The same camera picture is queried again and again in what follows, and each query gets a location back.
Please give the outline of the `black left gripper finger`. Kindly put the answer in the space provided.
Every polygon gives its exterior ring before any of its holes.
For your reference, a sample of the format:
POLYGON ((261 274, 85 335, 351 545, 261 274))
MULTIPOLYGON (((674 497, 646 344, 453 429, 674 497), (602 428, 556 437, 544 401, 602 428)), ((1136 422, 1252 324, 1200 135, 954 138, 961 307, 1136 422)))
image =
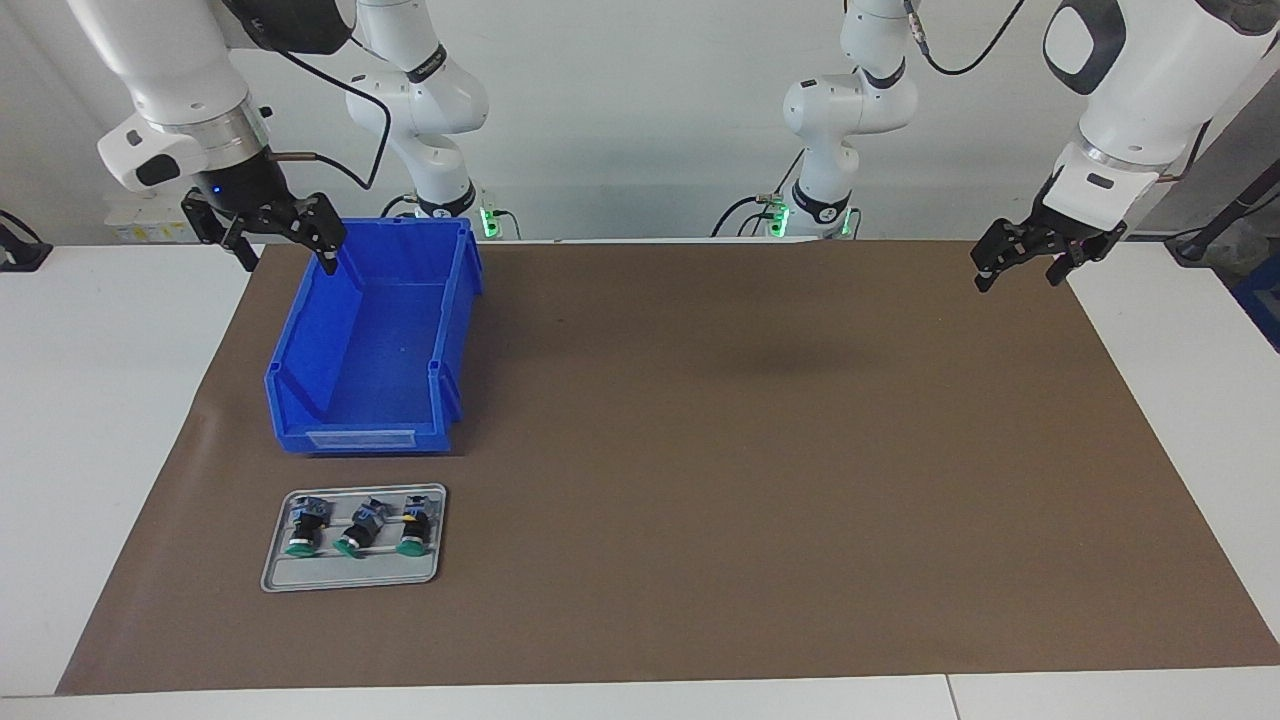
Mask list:
POLYGON ((1052 287, 1061 286, 1068 275, 1088 263, 1100 263, 1110 254, 1110 238, 1089 238, 1070 242, 1068 250, 1056 256, 1044 277, 1052 287))
POLYGON ((1002 273, 1043 255, 1044 247, 1044 225, 993 222, 972 249, 975 287, 989 292, 1002 273))

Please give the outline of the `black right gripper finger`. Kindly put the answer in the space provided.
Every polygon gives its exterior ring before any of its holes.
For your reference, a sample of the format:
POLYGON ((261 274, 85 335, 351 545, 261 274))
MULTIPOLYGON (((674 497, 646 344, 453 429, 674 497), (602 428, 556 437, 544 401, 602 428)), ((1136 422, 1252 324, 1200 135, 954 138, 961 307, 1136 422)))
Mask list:
POLYGON ((288 206, 285 219, 285 237, 306 247, 326 275, 334 275, 347 229, 330 199, 325 193, 297 199, 288 206))
POLYGON ((182 199, 182 211, 200 243, 220 247, 246 272, 255 272, 259 255, 244 238, 244 223, 239 215, 233 215, 229 223, 224 224, 215 208, 202 195, 186 195, 182 199))

